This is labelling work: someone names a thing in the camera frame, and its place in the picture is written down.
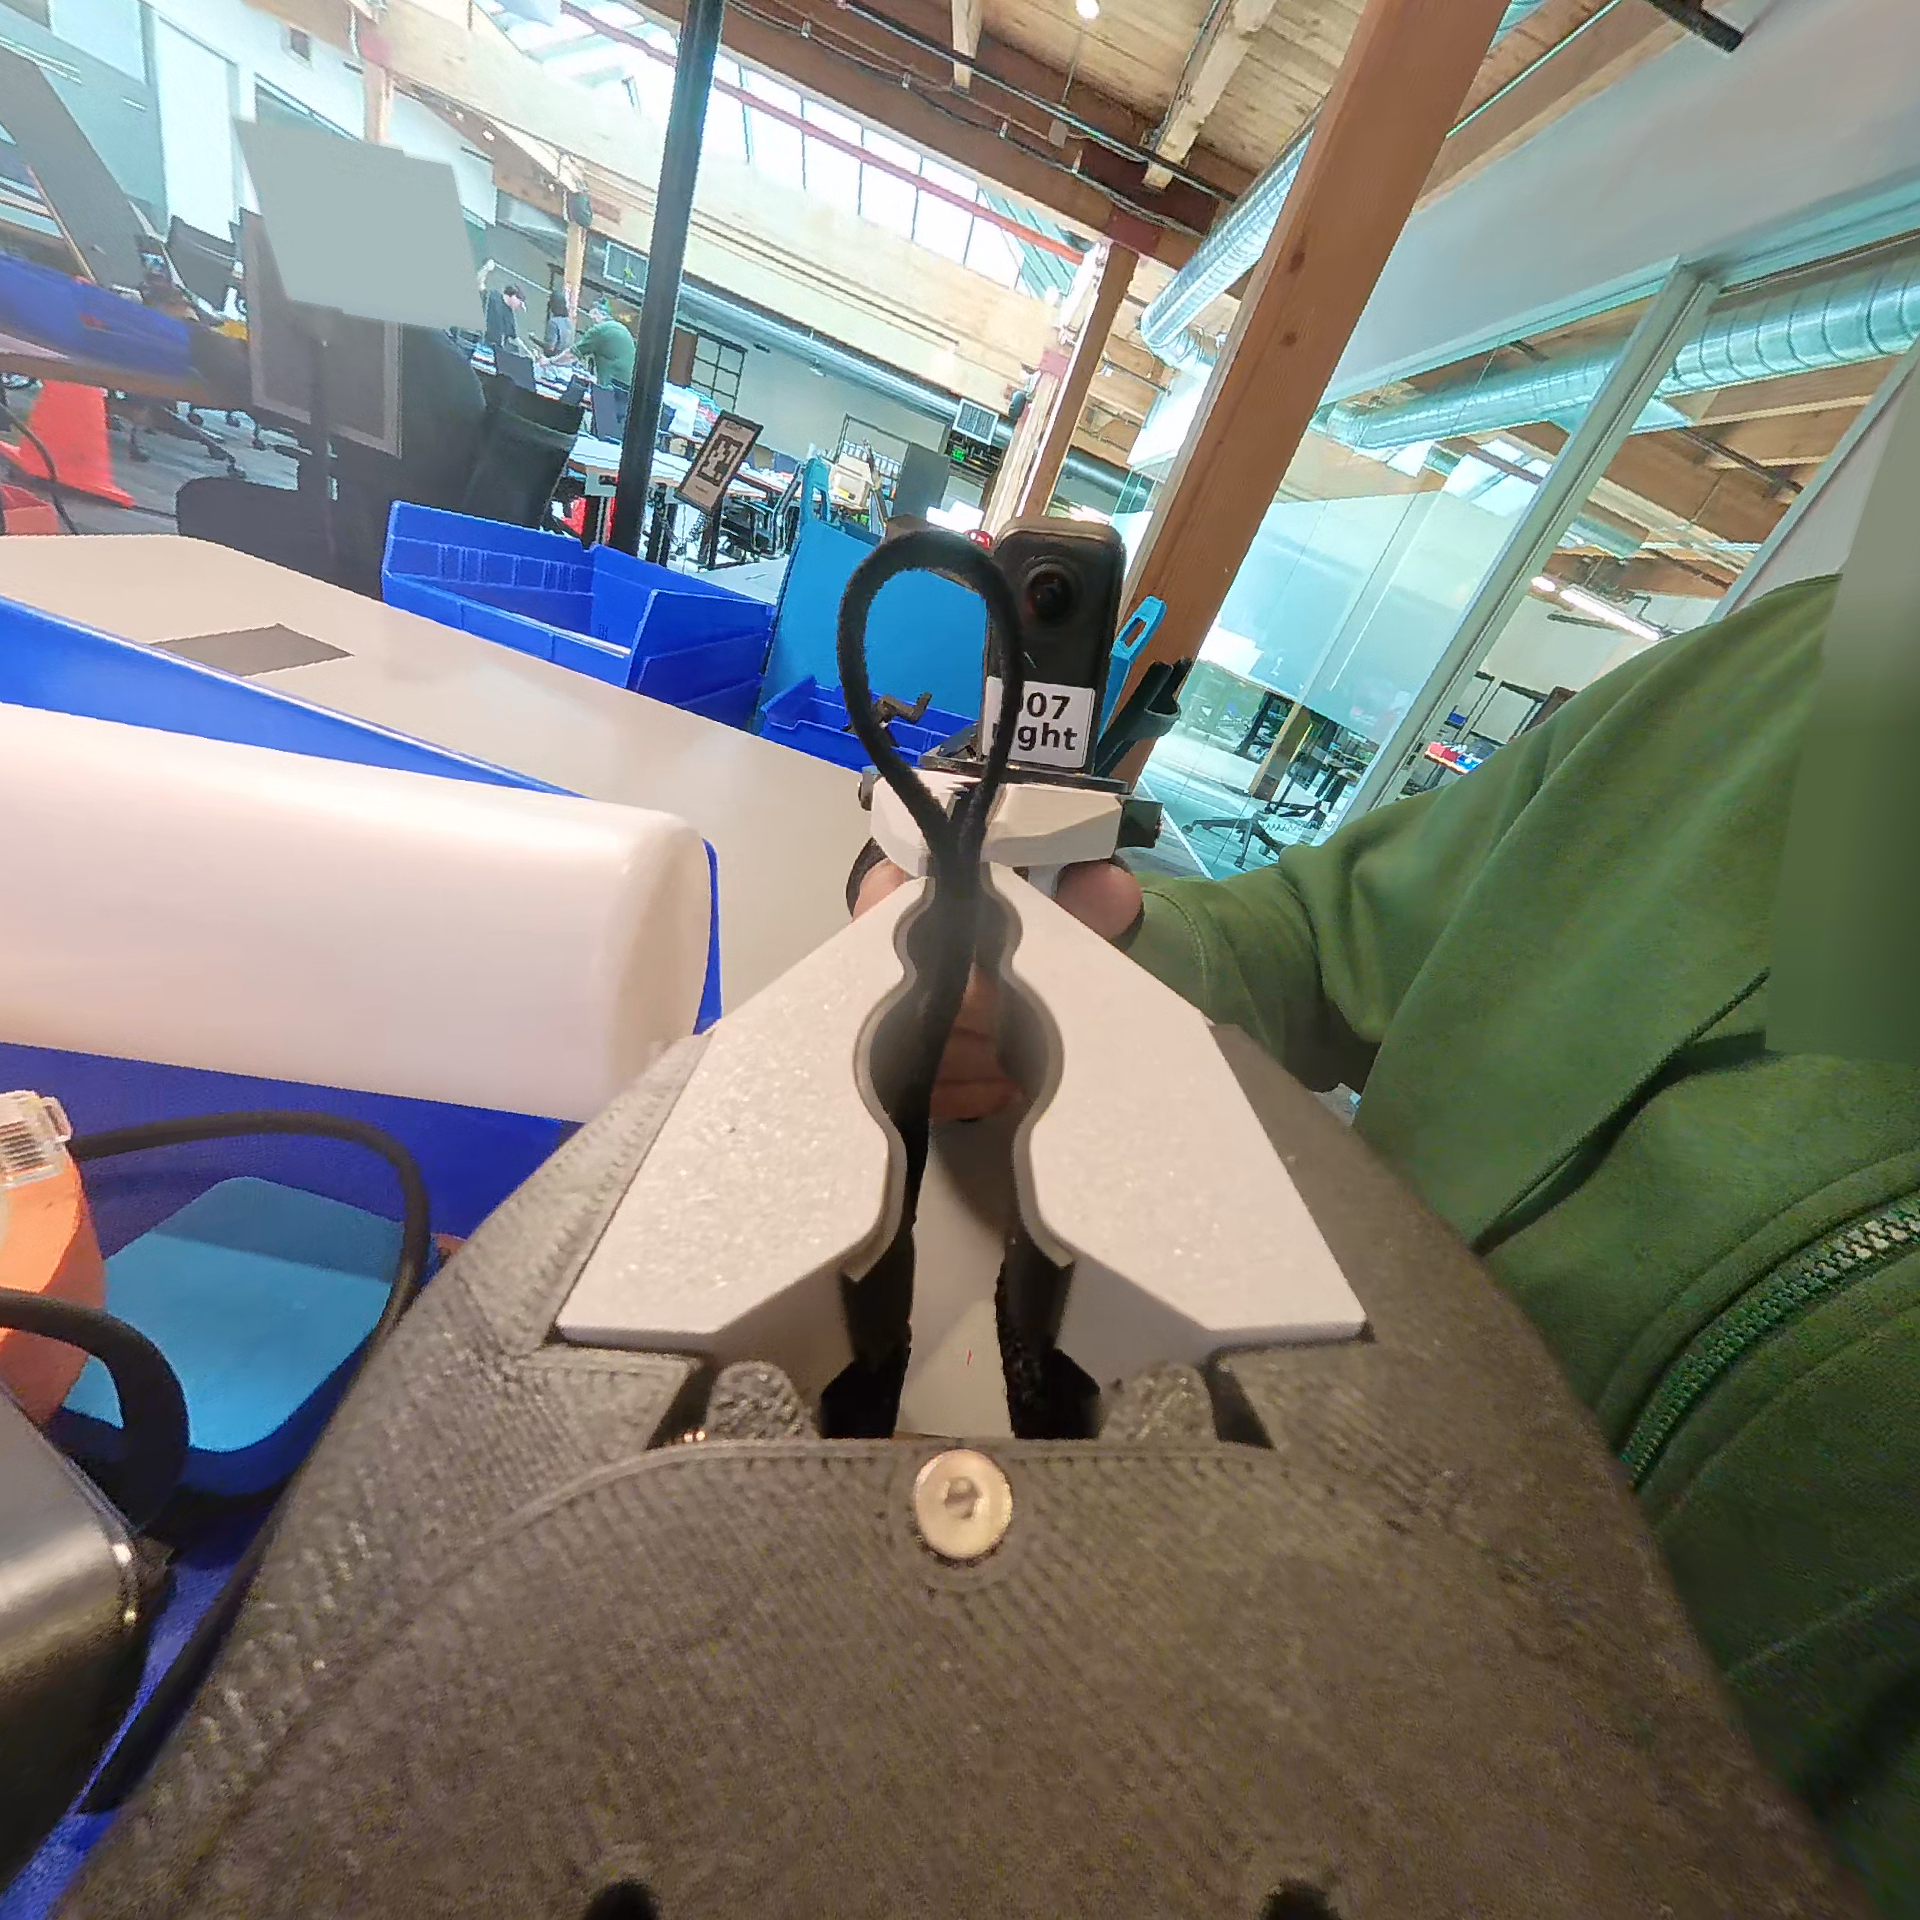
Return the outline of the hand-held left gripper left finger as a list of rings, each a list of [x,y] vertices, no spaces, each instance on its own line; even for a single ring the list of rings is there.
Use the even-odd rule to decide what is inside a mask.
[[[703,1038],[554,1338],[768,1360],[829,1435],[895,1435],[924,1170],[924,887],[903,884]]]

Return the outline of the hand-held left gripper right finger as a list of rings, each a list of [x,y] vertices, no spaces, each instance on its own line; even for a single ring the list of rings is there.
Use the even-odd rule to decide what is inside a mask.
[[[1227,1038],[993,868],[998,1057],[1017,1085],[994,1331],[1015,1435],[1088,1435],[1159,1365],[1352,1343],[1354,1286]]]

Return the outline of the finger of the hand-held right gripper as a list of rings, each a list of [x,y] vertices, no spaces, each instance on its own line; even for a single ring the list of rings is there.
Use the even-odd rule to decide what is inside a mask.
[[[927,798],[940,817],[940,831],[932,839],[927,839],[921,820],[887,779],[871,779],[867,787],[867,836],[874,848],[886,862],[897,865],[900,876],[932,876],[940,862],[956,851],[962,779],[924,779]]]
[[[998,787],[979,839],[982,865],[1056,876],[1102,865],[1118,846],[1126,798],[1089,787]]]

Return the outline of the blue plastic bin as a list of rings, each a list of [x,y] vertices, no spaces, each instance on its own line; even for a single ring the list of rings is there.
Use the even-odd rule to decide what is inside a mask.
[[[936,749],[945,737],[953,737],[965,717],[927,704],[921,713],[895,713],[886,720],[886,731],[907,765],[916,765],[924,755]],[[798,679],[783,691],[769,694],[756,708],[756,734],[792,748],[797,755],[820,758],[832,768],[864,770],[871,768],[871,755],[852,731],[845,699],[835,684],[820,684],[815,679]]]
[[[594,563],[567,533],[518,528],[399,500],[387,508],[379,594],[515,654],[606,679],[594,636]]]
[[[704,573],[586,548],[586,625],[573,662],[598,681],[727,728],[752,728],[773,606]]]
[[[283,755],[551,790],[549,779],[483,758],[19,604],[3,604],[3,702]],[[249,1075],[14,1042],[3,1044],[3,1087],[63,1098],[80,1138],[151,1135],[180,1128],[188,1118],[236,1112],[299,1112],[352,1127],[352,1138],[317,1131],[261,1135],[229,1127],[229,1131],[209,1138],[143,1143],[86,1165],[80,1178],[95,1230],[108,1252],[161,1228],[164,1219],[197,1202],[204,1189],[241,1175],[370,1212],[394,1233],[404,1219],[402,1178],[387,1151],[358,1131],[383,1131],[409,1156],[423,1197],[423,1220],[437,1233],[456,1236],[473,1230],[577,1128],[573,1118],[273,1085]],[[272,1491],[177,1494],[161,1533],[171,1546],[171,1559],[152,1590],[152,1625],[137,1692],[128,1697],[128,1714],[115,1722],[101,1753],[86,1757],[87,1776],[71,1805],[41,1833],[35,1853],[3,1876],[3,1917],[41,1917],[56,1907],[130,1791],[130,1766],[152,1763],[164,1733],[213,1659],[202,1618],[229,1625],[222,1617],[229,1580],[236,1571],[250,1571],[250,1542],[272,1505]]]

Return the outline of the person's right forearm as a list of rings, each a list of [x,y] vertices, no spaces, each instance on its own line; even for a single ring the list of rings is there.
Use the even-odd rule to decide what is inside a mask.
[[[1838,582],[1657,642],[1448,790],[1213,882],[1126,952],[1357,1128],[1463,1236],[1546,1184],[1768,956]]]

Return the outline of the person's right hand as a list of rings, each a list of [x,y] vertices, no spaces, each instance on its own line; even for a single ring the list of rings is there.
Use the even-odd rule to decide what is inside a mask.
[[[874,843],[864,843],[845,879],[849,917],[860,917],[907,882]],[[1096,938],[1124,945],[1141,915],[1139,879],[1117,857],[1078,862],[1056,876],[1055,903],[1088,922]],[[932,1123],[974,1123],[1022,1103],[1017,1081],[998,1057],[998,990],[994,976],[970,969],[956,1004],[940,1068],[931,1089]]]

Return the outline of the far blue bins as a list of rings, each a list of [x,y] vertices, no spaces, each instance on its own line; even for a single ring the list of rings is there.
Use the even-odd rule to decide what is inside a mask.
[[[907,533],[913,525],[940,525],[921,519],[895,519],[887,528]],[[783,583],[773,614],[769,657],[761,681],[756,708],[798,679],[841,688],[841,665],[835,657],[835,619],[841,610],[845,587],[854,582],[858,563],[874,551],[874,534],[838,528],[826,519],[826,493],[808,484],[802,493],[798,533],[783,569]],[[979,717],[979,645],[986,636],[986,606],[965,587],[936,582],[931,573],[903,573],[887,582],[890,594],[878,596],[864,625],[864,658],[874,702],[886,717],[921,713],[927,704],[945,708],[965,723]],[[1114,645],[1114,681],[1108,691],[1108,717],[1117,713],[1118,681],[1130,674],[1133,658],[1147,638],[1126,634]]]

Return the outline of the wooden beam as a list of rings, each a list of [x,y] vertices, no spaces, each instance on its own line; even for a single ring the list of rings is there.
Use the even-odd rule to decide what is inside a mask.
[[[1505,3],[1369,3],[1281,205],[1126,604],[1161,600],[1124,691],[1194,658],[1497,34]]]

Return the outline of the fiducial marker sign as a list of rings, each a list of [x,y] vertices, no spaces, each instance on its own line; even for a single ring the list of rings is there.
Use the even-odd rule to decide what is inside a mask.
[[[694,507],[703,514],[716,514],[726,503],[726,493],[731,488],[731,478],[754,451],[756,435],[756,420],[720,410],[710,420],[708,436],[694,448],[684,475],[677,486],[677,500],[681,507]]]

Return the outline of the light blue sponge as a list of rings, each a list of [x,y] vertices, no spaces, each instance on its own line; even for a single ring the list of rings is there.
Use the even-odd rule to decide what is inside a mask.
[[[232,1175],[104,1258],[104,1305],[171,1365],[188,1423],[180,1488],[286,1482],[387,1305],[402,1225]]]

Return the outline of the black floor lamp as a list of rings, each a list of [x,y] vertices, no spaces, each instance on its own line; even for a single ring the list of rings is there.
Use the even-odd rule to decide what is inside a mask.
[[[646,243],[646,288],[636,325],[636,365],[630,385],[628,424],[619,432],[619,459],[610,493],[606,544],[636,558],[646,528],[646,500],[659,441],[663,380],[669,368],[672,330],[678,312],[684,239],[703,162],[708,89],[726,26],[726,3],[684,3],[677,45],[669,119],[663,138],[663,167],[656,211]]]

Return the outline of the white plastic bottle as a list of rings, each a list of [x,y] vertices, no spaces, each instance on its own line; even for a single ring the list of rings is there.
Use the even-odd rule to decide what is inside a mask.
[[[642,806],[3,708],[3,1042],[594,1116],[694,1027]]]

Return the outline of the person's green jacket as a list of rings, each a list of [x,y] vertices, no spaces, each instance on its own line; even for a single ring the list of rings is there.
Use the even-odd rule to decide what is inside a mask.
[[[1881,1917],[1917,1917],[1917,1068],[1781,1051],[1771,856],[1546,851],[1463,1042],[1457,1225],[1643,1499],[1739,1714]]]

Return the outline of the orange tape roll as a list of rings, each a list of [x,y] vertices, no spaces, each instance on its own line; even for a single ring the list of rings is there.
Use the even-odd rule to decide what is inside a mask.
[[[3,1178],[3,1293],[104,1308],[104,1258],[64,1143],[26,1178]],[[3,1330],[3,1387],[35,1427],[63,1411],[86,1365],[87,1350],[64,1338]]]

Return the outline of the grey desk monitor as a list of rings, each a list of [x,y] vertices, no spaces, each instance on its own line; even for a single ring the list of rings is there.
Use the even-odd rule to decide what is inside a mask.
[[[289,301],[265,218],[237,216],[250,413],[321,424],[329,442],[402,453],[402,325]]]

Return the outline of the black remote control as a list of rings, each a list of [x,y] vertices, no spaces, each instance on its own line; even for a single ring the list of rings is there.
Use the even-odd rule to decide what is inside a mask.
[[[143,1618],[128,1521],[3,1398],[3,1875],[86,1790],[137,1692]]]

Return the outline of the orange traffic cone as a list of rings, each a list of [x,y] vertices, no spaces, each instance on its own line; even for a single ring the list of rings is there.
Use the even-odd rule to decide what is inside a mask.
[[[104,389],[50,379],[14,436],[22,472],[108,507],[134,507],[115,475]]]

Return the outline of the dark grey tilted panel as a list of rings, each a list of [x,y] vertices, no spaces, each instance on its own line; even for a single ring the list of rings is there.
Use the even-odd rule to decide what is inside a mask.
[[[31,171],[86,276],[108,290],[141,293],[145,276],[145,227],[63,103],[41,65],[3,48],[3,131]]]

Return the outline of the slim wooden post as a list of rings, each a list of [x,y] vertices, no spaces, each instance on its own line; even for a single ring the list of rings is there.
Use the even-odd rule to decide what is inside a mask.
[[[1028,413],[1022,417],[1032,426],[1028,451],[1006,469],[1017,484],[1010,495],[1010,514],[1015,519],[1046,514],[1050,507],[1137,266],[1139,255],[1117,239],[1102,239],[1088,256],[1085,297],[1069,301],[1078,334],[1062,347],[1065,356],[1055,356],[1062,360],[1056,371],[1049,371],[1049,361],[1042,365],[1037,385],[1046,391],[1028,400]]]

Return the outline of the spiral metal duct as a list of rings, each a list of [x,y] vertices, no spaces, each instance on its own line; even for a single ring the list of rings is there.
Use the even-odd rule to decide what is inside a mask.
[[[1194,255],[1141,307],[1139,338],[1159,361],[1178,371],[1209,371],[1217,360],[1217,350],[1209,350],[1192,335],[1192,322],[1210,301],[1259,263],[1264,247],[1281,225],[1286,195],[1305,162],[1319,117],[1323,113],[1311,113],[1283,153],[1259,169],[1244,195],[1200,239]]]
[[[1816,276],[1742,288],[1716,301],[1674,350],[1634,432],[1666,432],[1674,398],[1900,356],[1917,342],[1917,247],[1881,250]],[[1592,405],[1620,347],[1483,368],[1389,400],[1338,400],[1311,426],[1352,451],[1468,436],[1533,420],[1565,424]]]

